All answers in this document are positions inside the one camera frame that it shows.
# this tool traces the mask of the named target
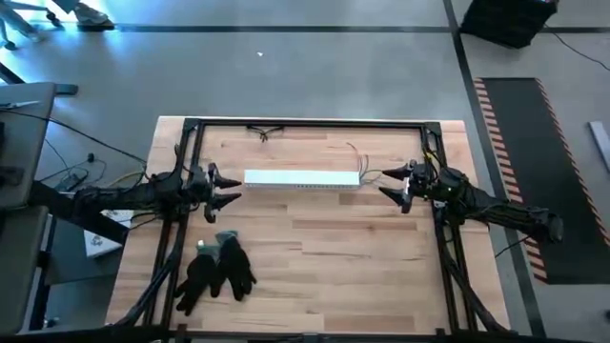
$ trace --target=white rectangular object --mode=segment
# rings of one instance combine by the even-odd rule
[[[355,190],[360,187],[357,171],[261,171],[245,170],[249,188]]]
[[[102,214],[110,219],[119,222],[123,226],[130,228],[132,226],[132,210],[104,210]],[[85,251],[88,258],[95,258],[108,252],[113,252],[122,247],[122,245],[93,232],[83,231],[85,235]]]
[[[601,157],[606,164],[606,169],[610,172],[610,138],[608,138],[608,133],[606,133],[606,129],[600,121],[589,122],[589,127],[591,128],[595,142],[598,144]]]

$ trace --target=black rubber mat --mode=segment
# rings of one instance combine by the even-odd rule
[[[564,221],[561,244],[525,242],[534,277],[548,284],[610,284],[610,234],[540,81],[484,78],[475,87],[508,196],[547,207]]]

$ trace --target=black cable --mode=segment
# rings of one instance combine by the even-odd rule
[[[53,150],[55,152],[57,157],[59,157],[59,159],[61,160],[61,163],[64,164],[64,168],[67,170],[68,163],[66,163],[66,160],[64,159],[64,157],[59,153],[59,151],[57,151],[57,149],[53,146],[53,144],[51,144],[51,142],[47,138],[45,138],[45,143],[47,143],[49,145],[49,147],[51,148],[51,150]]]
[[[123,220],[119,220],[118,223],[125,223],[126,221],[130,221],[130,220],[134,220],[135,218],[139,218],[141,216],[145,216],[145,215],[151,215],[151,214],[156,214],[155,212],[142,212],[142,213],[138,213],[138,214],[134,214],[131,218],[129,219],[123,219]]]
[[[608,68],[608,66],[606,66],[605,64],[603,64],[603,62],[601,62],[600,60],[597,60],[597,59],[595,59],[595,58],[593,58],[593,57],[587,56],[586,54],[584,54],[584,53],[582,53],[582,52],[580,52],[580,51],[578,51],[578,50],[576,50],[576,49],[572,48],[572,46],[570,46],[569,44],[565,43],[565,41],[564,41],[564,40],[563,40],[563,39],[562,39],[562,38],[561,38],[561,37],[560,37],[558,34],[556,34],[556,33],[554,33],[554,32],[551,32],[551,34],[555,35],[555,36],[557,37],[557,39],[558,39],[558,40],[561,42],[561,44],[563,44],[563,45],[564,45],[564,46],[565,46],[567,49],[569,49],[569,50],[571,50],[571,51],[573,51],[573,52],[577,53],[578,55],[580,55],[580,56],[582,56],[582,57],[584,57],[584,58],[588,59],[588,60],[589,60],[589,61],[591,61],[591,62],[595,62],[595,63],[599,64],[599,65],[600,65],[602,68],[604,68],[605,70],[610,71],[610,68]]]
[[[101,140],[99,140],[99,139],[97,139],[97,138],[95,138],[95,137],[92,137],[92,136],[90,136],[90,135],[88,135],[88,134],[86,134],[86,133],[84,133],[84,132],[82,132],[82,131],[79,131],[79,130],[77,130],[77,129],[75,129],[75,128],[71,127],[71,126],[70,126],[70,125],[68,125],[68,124],[64,124],[63,122],[60,122],[60,121],[59,121],[59,120],[57,120],[57,119],[53,119],[53,118],[41,118],[41,117],[36,116],[36,115],[32,115],[32,114],[26,114],[26,113],[22,113],[22,112],[18,112],[18,111],[9,111],[9,110],[1,110],[1,111],[6,111],[6,112],[9,112],[9,113],[13,113],[13,114],[18,114],[18,115],[27,116],[27,117],[29,117],[29,118],[34,118],[34,119],[38,119],[38,120],[42,120],[42,121],[46,121],[46,122],[52,122],[52,123],[55,123],[55,124],[57,124],[57,125],[59,125],[59,126],[62,126],[62,127],[66,128],[66,129],[68,129],[68,130],[74,131],[74,132],[76,132],[76,133],[78,133],[78,134],[80,134],[80,135],[82,135],[82,136],[84,136],[84,137],[86,137],[86,138],[89,138],[89,139],[90,139],[90,140],[92,140],[93,142],[95,142],[95,143],[97,143],[97,144],[99,144],[99,145],[101,145],[101,146],[103,146],[103,147],[106,147],[106,148],[108,148],[108,149],[110,149],[110,150],[113,150],[113,151],[119,152],[119,153],[121,153],[121,154],[124,154],[124,155],[128,156],[129,158],[132,158],[132,159],[134,159],[134,160],[136,160],[136,161],[138,161],[138,162],[140,162],[140,163],[142,163],[142,164],[146,164],[146,161],[145,161],[145,160],[143,160],[143,159],[141,159],[140,157],[138,157],[138,156],[136,156],[136,155],[134,155],[134,154],[131,154],[131,153],[129,153],[129,152],[122,151],[122,150],[120,150],[120,149],[118,149],[118,148],[115,148],[115,147],[111,146],[110,144],[104,143],[104,142],[102,142]]]
[[[62,172],[66,172],[66,171],[70,171],[70,170],[72,170],[72,169],[78,168],[78,166],[82,166],[82,165],[84,165],[85,163],[87,163],[87,160],[85,160],[85,161],[83,161],[83,162],[76,163],[76,164],[74,164],[74,165],[71,165],[71,166],[69,166],[69,167],[67,167],[67,168],[65,168],[65,169],[63,169],[63,170],[61,170],[61,171],[56,171],[56,172],[52,173],[51,175],[48,175],[48,176],[45,176],[45,177],[41,178],[41,179],[40,179],[40,180],[38,180],[38,181],[40,181],[40,182],[47,181],[47,180],[49,180],[50,178],[52,178],[52,177],[54,177],[54,176],[56,176],[56,175],[59,175],[59,174],[60,174],[60,173],[62,173]]]
[[[525,241],[527,238],[529,238],[529,237],[531,237],[531,234],[528,234],[527,236],[525,236],[525,237],[521,238],[519,241],[517,241],[517,242],[515,242],[515,243],[513,243],[513,244],[509,245],[508,247],[506,247],[506,248],[502,249],[500,252],[498,252],[498,253],[496,254],[496,258],[498,258],[500,255],[502,255],[502,253],[503,253],[503,252],[506,252],[506,251],[508,251],[508,250],[510,250],[510,249],[512,249],[512,248],[514,248],[515,246],[517,246],[517,245],[519,245],[519,244],[523,243],[523,242],[524,242],[524,241]]]
[[[257,128],[255,126],[252,125],[247,125],[246,126],[246,130],[248,131],[254,131],[256,133],[258,133],[260,135],[260,140],[265,143],[266,141],[269,140],[269,133],[271,132],[275,132],[275,131],[284,131],[284,127],[283,126],[279,126],[277,128],[273,128],[273,129],[269,129],[269,130],[262,130],[260,128]]]
[[[147,221],[143,221],[143,222],[141,222],[140,224],[138,224],[138,225],[136,225],[136,226],[132,227],[132,228],[131,228],[131,230],[133,230],[133,229],[137,229],[137,228],[141,227],[142,225],[145,225],[145,224],[148,224],[148,223],[152,223],[153,221],[155,221],[155,220],[157,220],[157,219],[159,219],[159,218],[160,218],[160,217],[159,217],[158,215],[156,215],[156,216],[155,216],[153,219],[150,219],[150,220],[147,220]]]
[[[95,163],[95,162],[99,162],[102,164],[102,172],[99,173],[99,175],[92,181],[86,182],[84,184],[81,185],[81,188],[83,188],[84,186],[89,186],[92,185],[94,183],[96,183],[97,181],[101,180],[104,177],[104,174],[106,173],[106,168],[108,167],[108,164],[106,163],[106,161],[99,159],[99,158],[95,158],[92,162],[89,163]]]

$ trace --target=power strip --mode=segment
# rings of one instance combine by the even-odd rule
[[[360,187],[357,171],[261,171],[245,170],[249,188],[356,190]]]

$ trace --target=wire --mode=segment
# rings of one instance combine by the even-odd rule
[[[142,173],[142,171],[132,171],[132,172],[128,172],[124,175],[121,175],[119,177],[117,177],[114,181],[112,181],[111,183],[109,183],[108,185],[104,186],[104,188],[110,188],[114,185],[116,185],[117,183],[126,180],[132,176],[136,176],[136,175],[140,175]]]
[[[53,144],[51,144],[51,142],[47,138],[45,138],[45,143],[47,143],[49,145],[49,147],[55,152],[55,154],[57,155],[57,157],[59,157],[59,159],[61,160],[61,163],[64,164],[64,167],[67,170],[68,169],[68,163],[66,163],[66,160],[61,155],[61,153],[59,153],[59,151],[57,151],[57,149],[53,146]]]
[[[571,45],[569,45],[569,44],[565,43],[565,41],[564,41],[564,40],[563,40],[563,39],[562,39],[562,38],[561,38],[561,37],[560,37],[558,34],[556,34],[556,33],[554,33],[554,32],[551,32],[551,34],[555,35],[555,36],[557,37],[557,39],[558,39],[558,40],[561,42],[561,44],[563,44],[563,45],[564,45],[564,46],[565,46],[567,49],[569,49],[569,50],[571,50],[571,51],[573,51],[573,52],[577,53],[578,55],[580,55],[580,56],[582,56],[582,57],[584,57],[584,58],[588,59],[588,60],[589,60],[589,61],[591,61],[591,62],[595,62],[595,63],[599,64],[599,65],[600,65],[602,68],[604,68],[605,70],[610,71],[610,68],[609,68],[608,66],[606,66],[605,64],[603,64],[603,62],[601,62],[600,60],[597,60],[597,59],[595,59],[595,58],[593,58],[593,57],[590,57],[590,56],[588,56],[588,55],[586,55],[586,54],[584,54],[584,53],[582,53],[582,52],[580,52],[580,51],[576,50],[576,49],[575,49],[575,48],[573,48]]]
[[[354,144],[352,144],[350,142],[345,142],[345,144],[352,147],[352,149],[354,150],[354,153],[356,154],[356,167],[358,169],[358,175],[360,175],[360,173],[362,172],[362,159],[360,158],[360,153],[358,152],[358,149],[356,149]]]
[[[370,172],[383,172],[383,171],[382,171],[382,170],[367,170],[367,171],[365,171],[365,172],[363,172],[363,173],[362,173],[362,175],[360,176],[360,178],[364,178],[364,176],[365,176],[366,174],[370,173]]]
[[[78,168],[78,166],[82,166],[82,165],[84,165],[85,163],[87,163],[87,160],[85,160],[85,161],[83,161],[83,162],[76,163],[76,164],[74,164],[74,165],[71,165],[71,166],[69,166],[69,167],[67,167],[67,168],[65,168],[65,169],[63,169],[63,170],[61,170],[61,171],[56,171],[56,172],[52,173],[51,175],[48,175],[48,176],[45,176],[45,177],[41,178],[41,179],[40,179],[40,180],[38,180],[38,181],[40,181],[40,182],[47,181],[47,180],[49,180],[50,178],[52,178],[52,177],[54,177],[54,176],[56,176],[56,175],[58,175],[58,174],[60,174],[60,173],[62,173],[62,172],[70,171],[70,170],[72,170],[72,169],[79,169],[79,170],[81,170],[81,171],[86,171],[86,169],[84,169],[84,168]]]
[[[156,215],[156,216],[155,216],[153,219],[149,219],[149,220],[147,220],[147,221],[143,221],[143,222],[141,222],[140,224],[138,224],[138,225],[136,225],[136,226],[132,227],[132,228],[131,228],[131,230],[133,230],[133,229],[137,229],[137,228],[141,227],[142,225],[146,225],[146,224],[152,223],[153,221],[155,221],[155,220],[157,220],[157,219],[159,219],[159,216],[158,216],[158,215]]]
[[[130,220],[134,220],[135,218],[139,218],[141,216],[145,216],[145,215],[151,215],[151,214],[155,214],[155,219],[158,217],[158,215],[156,215],[155,212],[142,212],[142,213],[138,213],[138,214],[134,214],[131,218],[129,219],[123,219],[123,220],[119,220],[118,223],[125,223],[127,221]]]
[[[252,125],[248,125],[246,126],[246,130],[247,131],[254,131],[256,133],[258,133],[258,135],[260,136],[260,140],[265,143],[266,141],[269,140],[269,133],[271,132],[275,132],[275,131],[284,131],[284,127],[283,126],[279,126],[277,128],[273,128],[273,129],[269,129],[269,130],[262,130],[260,128],[257,128],[255,126]]]
[[[101,163],[101,164],[103,165],[103,167],[102,167],[102,172],[100,172],[100,173],[99,173],[99,175],[98,175],[98,176],[97,176],[97,177],[96,177],[94,180],[89,181],[89,182],[86,182],[86,183],[84,183],[83,185],[81,185],[81,188],[82,188],[82,186],[89,186],[89,185],[92,185],[92,184],[96,183],[97,181],[101,180],[101,179],[104,177],[104,174],[106,173],[106,168],[108,167],[108,164],[106,163],[106,161],[104,161],[104,160],[102,160],[102,159],[99,159],[99,158],[95,158],[95,159],[94,159],[92,162],[90,162],[90,163],[92,163],[92,164],[93,164],[93,163],[95,163],[95,162],[99,162],[99,163]]]
[[[510,250],[510,249],[512,249],[512,248],[514,248],[515,246],[517,246],[517,245],[519,245],[519,244],[523,243],[523,242],[524,242],[524,241],[525,241],[527,238],[529,238],[529,237],[531,237],[531,236],[532,236],[531,234],[528,234],[528,235],[526,235],[525,237],[523,237],[523,238],[521,238],[520,240],[518,240],[517,242],[515,242],[515,243],[513,243],[513,244],[509,245],[508,247],[506,247],[506,248],[502,249],[500,252],[498,252],[498,253],[496,254],[496,258],[498,258],[500,255],[502,255],[502,253],[503,253],[503,252],[506,252],[506,251],[508,251],[508,250]]]
[[[62,126],[62,127],[66,128],[66,129],[70,130],[70,131],[74,131],[74,132],[76,132],[76,133],[78,133],[78,134],[80,134],[80,135],[82,135],[82,136],[84,136],[86,138],[89,138],[91,141],[93,141],[93,142],[95,142],[95,143],[97,143],[97,144],[99,144],[99,145],[101,145],[103,147],[106,147],[106,148],[108,148],[110,150],[113,150],[113,151],[119,152],[121,154],[124,154],[125,156],[128,156],[129,158],[132,158],[132,159],[134,159],[134,160],[136,160],[136,161],[138,161],[138,162],[140,162],[142,164],[146,164],[146,161],[141,159],[140,157],[138,157],[138,156],[136,156],[136,155],[134,155],[132,153],[129,153],[129,152],[126,152],[126,151],[122,151],[122,150],[120,150],[118,148],[115,148],[115,147],[111,146],[110,144],[104,143],[101,140],[99,140],[99,139],[97,139],[95,137],[92,137],[92,136],[90,136],[90,135],[88,135],[88,134],[86,134],[86,133],[84,133],[82,131],[79,131],[79,130],[73,128],[72,126],[70,126],[68,124],[60,122],[57,119],[53,119],[53,118],[41,118],[41,117],[36,116],[36,115],[26,114],[26,113],[22,113],[22,112],[18,112],[18,111],[9,111],[9,110],[1,110],[1,111],[6,111],[6,112],[9,112],[9,113],[14,113],[14,114],[18,114],[18,115],[27,116],[29,118],[34,118],[34,119],[38,119],[38,120],[42,120],[42,121],[46,121],[46,122],[55,123],[55,124],[57,124],[59,126]]]

